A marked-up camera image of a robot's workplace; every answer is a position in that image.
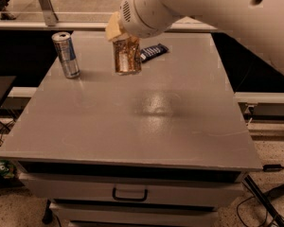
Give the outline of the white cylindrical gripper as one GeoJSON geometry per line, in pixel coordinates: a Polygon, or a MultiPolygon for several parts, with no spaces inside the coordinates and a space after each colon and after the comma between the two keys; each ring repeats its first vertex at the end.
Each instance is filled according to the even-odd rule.
{"type": "Polygon", "coordinates": [[[105,28],[106,39],[121,41],[128,39],[129,34],[138,38],[154,37],[181,18],[159,0],[122,0],[119,11],[112,14],[105,28]]]}

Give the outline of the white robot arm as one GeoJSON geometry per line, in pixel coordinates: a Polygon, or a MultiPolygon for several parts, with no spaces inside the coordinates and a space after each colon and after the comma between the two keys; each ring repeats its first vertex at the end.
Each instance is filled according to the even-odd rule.
{"type": "Polygon", "coordinates": [[[106,38],[154,37],[184,17],[227,34],[284,76],[284,0],[122,0],[106,38]]]}

